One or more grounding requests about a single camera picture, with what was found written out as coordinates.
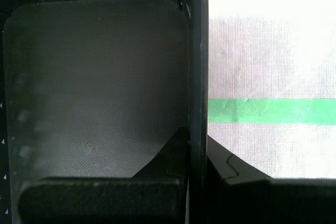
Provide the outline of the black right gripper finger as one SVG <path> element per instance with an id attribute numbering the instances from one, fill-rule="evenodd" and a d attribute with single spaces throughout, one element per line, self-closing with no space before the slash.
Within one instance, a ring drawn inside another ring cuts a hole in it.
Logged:
<path id="1" fill-rule="evenodd" d="M 208 223 L 335 223 L 334 179 L 275 179 L 207 139 Z"/>
<path id="2" fill-rule="evenodd" d="M 22 223 L 184 223 L 188 130 L 178 129 L 131 178 L 49 177 L 29 185 Z"/>

